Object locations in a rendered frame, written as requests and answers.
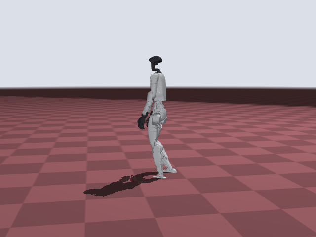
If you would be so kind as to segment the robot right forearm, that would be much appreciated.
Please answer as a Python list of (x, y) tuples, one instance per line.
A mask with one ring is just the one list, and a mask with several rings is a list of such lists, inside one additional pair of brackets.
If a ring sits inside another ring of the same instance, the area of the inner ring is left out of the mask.
[(153, 105), (153, 107), (152, 107), (152, 114), (154, 114), (154, 109), (156, 109), (156, 103), (159, 103), (159, 102), (154, 102), (154, 105)]

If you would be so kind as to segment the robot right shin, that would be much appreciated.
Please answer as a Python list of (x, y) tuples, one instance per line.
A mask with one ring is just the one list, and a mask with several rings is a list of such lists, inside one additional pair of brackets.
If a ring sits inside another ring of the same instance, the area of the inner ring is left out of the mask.
[(167, 167), (168, 170), (172, 170), (172, 166), (168, 160), (168, 155), (166, 154), (166, 151), (165, 149), (162, 150), (162, 153), (163, 153), (163, 164), (165, 165), (165, 167)]

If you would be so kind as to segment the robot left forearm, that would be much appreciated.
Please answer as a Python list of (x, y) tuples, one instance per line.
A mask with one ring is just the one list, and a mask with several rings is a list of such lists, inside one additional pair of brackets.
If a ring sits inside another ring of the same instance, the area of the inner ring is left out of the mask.
[(153, 103), (152, 97), (153, 97), (153, 93), (149, 92), (148, 95), (147, 95), (147, 102), (145, 104), (144, 110), (142, 111), (143, 115), (145, 115), (146, 112), (150, 111), (152, 103)]

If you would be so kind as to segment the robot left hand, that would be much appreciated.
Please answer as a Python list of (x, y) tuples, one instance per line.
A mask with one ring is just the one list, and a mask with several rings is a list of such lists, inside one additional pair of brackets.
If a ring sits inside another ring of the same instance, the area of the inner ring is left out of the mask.
[(145, 123), (145, 118), (148, 116), (148, 113), (149, 112), (146, 112), (146, 114), (145, 115), (143, 115), (143, 114), (141, 114), (142, 116), (138, 119), (138, 127), (140, 128), (140, 129), (145, 129), (144, 128), (144, 123)]

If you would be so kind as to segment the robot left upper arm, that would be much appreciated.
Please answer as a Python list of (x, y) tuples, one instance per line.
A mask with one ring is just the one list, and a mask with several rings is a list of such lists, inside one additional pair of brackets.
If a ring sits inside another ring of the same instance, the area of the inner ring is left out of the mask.
[(150, 92), (153, 93), (152, 99), (154, 99), (156, 97), (157, 82), (159, 80), (159, 75), (158, 74), (151, 74), (150, 79), (151, 79), (151, 85), (150, 85), (151, 91)]

